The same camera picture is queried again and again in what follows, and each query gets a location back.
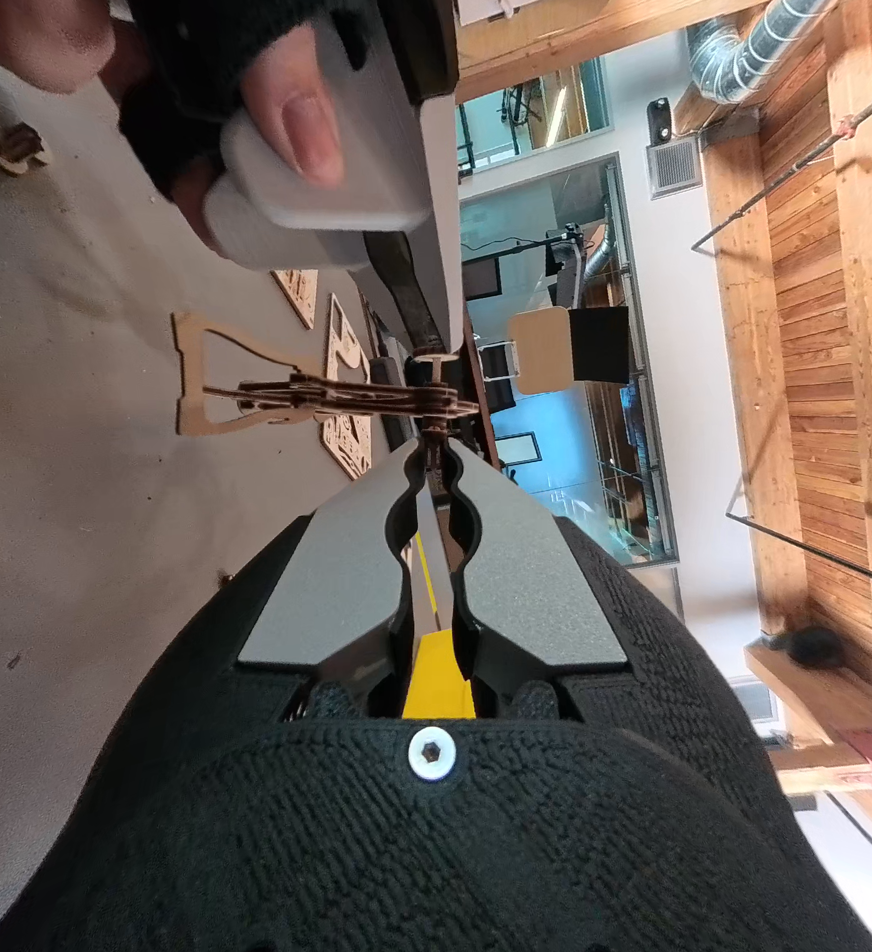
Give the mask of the wooden model frame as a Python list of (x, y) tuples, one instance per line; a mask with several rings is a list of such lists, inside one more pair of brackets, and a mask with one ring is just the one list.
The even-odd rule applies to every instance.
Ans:
[[(442, 383), (399, 387), (340, 382), (319, 374), (313, 361), (278, 351), (237, 327), (190, 312), (173, 313), (171, 322), (180, 358), (176, 429), (182, 436), (226, 435), (260, 424), (323, 422), (338, 415), (421, 419), (442, 431), (447, 422), (480, 412), (478, 403), (460, 398)], [(205, 381), (205, 338), (209, 336), (288, 369), (288, 378), (236, 388), (209, 385)]]

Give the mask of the black tripod stand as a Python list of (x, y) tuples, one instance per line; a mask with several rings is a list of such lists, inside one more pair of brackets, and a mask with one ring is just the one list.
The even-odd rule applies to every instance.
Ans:
[[(548, 231), (540, 240), (529, 241), (516, 238), (510, 246), (489, 254), (478, 254), (463, 262), (480, 257), (496, 256), (500, 260), (501, 269), (502, 259), (537, 250), (544, 253), (544, 269), (539, 281), (540, 286), (548, 290), (551, 305), (562, 306), (569, 310), (578, 307), (582, 297), (586, 251), (584, 231), (576, 223), (568, 223), (559, 231)], [(501, 290), (503, 293), (502, 275)]]

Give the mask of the black panel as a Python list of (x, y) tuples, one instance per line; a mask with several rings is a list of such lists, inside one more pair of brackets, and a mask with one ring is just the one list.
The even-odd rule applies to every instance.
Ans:
[(633, 360), (628, 306), (572, 308), (568, 315), (574, 381), (627, 386)]

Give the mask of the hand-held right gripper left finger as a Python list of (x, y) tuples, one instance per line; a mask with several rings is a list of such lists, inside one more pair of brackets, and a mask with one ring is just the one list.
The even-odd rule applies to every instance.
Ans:
[(334, 682), (370, 716), (402, 716), (414, 659), (411, 565), (422, 440), (316, 509), (237, 657), (240, 670)]

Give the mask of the wooden parts sheet curved cutout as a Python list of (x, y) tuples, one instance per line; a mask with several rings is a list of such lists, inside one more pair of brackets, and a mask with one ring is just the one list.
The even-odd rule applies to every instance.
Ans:
[[(370, 365), (367, 356), (343, 307), (333, 293), (327, 299), (324, 364), (324, 377), (334, 383), (339, 380), (341, 366), (356, 372), (357, 383), (370, 383)], [(368, 416), (351, 414), (325, 416), (320, 422), (320, 438), (323, 447), (345, 470), (351, 480), (357, 480), (371, 469), (372, 435)]]

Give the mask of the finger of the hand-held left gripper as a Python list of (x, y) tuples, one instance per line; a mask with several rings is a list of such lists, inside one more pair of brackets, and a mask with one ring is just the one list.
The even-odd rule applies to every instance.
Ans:
[(400, 232), (291, 229), (269, 221), (233, 181), (204, 198), (223, 256), (242, 268), (341, 268), (407, 350), (445, 349), (445, 204)]
[(291, 229), (400, 232), (421, 224), (444, 202), (442, 352), (454, 353), (463, 343), (464, 319), (459, 205), (449, 167), (453, 98), (411, 105), (386, 41), (370, 54), (363, 73), (347, 65), (340, 41), (319, 41), (318, 52), (338, 121), (342, 183), (328, 188), (305, 181), (271, 149), (244, 109), (221, 134), (220, 180), (233, 181), (269, 221)]

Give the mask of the wooden gear axle assembly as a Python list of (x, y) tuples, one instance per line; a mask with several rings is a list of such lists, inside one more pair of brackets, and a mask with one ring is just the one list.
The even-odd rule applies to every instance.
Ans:
[(416, 358), (421, 369), (429, 370), (429, 379), (418, 397), (421, 423), (419, 433), (427, 451), (427, 466), (442, 473), (444, 449), (449, 434), (447, 413), (452, 409), (456, 392), (446, 378), (445, 367), (455, 360), (445, 354), (429, 353)]

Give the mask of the wooden support post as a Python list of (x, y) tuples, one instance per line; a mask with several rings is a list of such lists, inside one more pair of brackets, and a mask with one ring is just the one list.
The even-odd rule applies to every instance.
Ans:
[(806, 729), (799, 747), (770, 754), (787, 796), (872, 793), (872, 690), (847, 669), (808, 669), (764, 642), (744, 649), (756, 675)]
[(522, 2), (510, 17), (460, 27), (456, 101), (465, 103), (752, 6), (759, 2)]

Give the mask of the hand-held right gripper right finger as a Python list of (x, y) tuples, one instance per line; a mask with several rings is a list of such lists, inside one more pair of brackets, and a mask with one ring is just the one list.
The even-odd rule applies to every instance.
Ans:
[(545, 506), (462, 443), (444, 447), (453, 647), (477, 716), (504, 716), (525, 686), (629, 671), (603, 608)]

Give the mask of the silver air duct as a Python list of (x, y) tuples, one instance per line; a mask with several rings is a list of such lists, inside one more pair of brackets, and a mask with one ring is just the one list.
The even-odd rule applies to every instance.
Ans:
[(770, 2), (743, 36), (736, 22), (726, 16), (686, 28), (691, 77), (699, 95), (718, 105), (749, 99), (832, 5), (831, 1)]

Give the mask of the person's left hand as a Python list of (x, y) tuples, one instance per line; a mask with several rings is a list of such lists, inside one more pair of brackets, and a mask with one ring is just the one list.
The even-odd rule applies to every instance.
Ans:
[[(111, 2), (100, 1), (0, 2), (0, 65), (33, 88), (57, 94), (98, 78), (120, 110), (124, 94), (152, 65), (129, 6), (129, 19), (110, 8)], [(334, 187), (343, 179), (345, 161), (314, 25), (288, 31), (257, 56), (239, 81), (239, 108), (305, 181)], [(222, 171), (207, 158), (196, 159), (176, 178), (171, 194), (163, 195), (215, 251), (203, 206)]]

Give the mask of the tan rounded board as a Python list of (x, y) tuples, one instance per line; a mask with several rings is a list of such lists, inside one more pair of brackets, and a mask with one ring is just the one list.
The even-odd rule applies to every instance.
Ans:
[(574, 385), (567, 308), (551, 306), (516, 314), (509, 319), (507, 332), (518, 363), (515, 384), (523, 396), (559, 392)]

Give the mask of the yellow plastic bin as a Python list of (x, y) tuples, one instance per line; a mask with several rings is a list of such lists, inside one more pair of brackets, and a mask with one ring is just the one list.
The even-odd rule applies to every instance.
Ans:
[(476, 718), (472, 688), (455, 656), (450, 629), (422, 636), (403, 711), (405, 720)]

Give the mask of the wooden parts sheet slotted strips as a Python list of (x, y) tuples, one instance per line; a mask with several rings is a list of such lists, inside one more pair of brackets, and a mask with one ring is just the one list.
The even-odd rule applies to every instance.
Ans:
[(316, 320), (319, 271), (317, 269), (272, 269), (270, 276), (285, 295), (303, 327), (312, 330)]

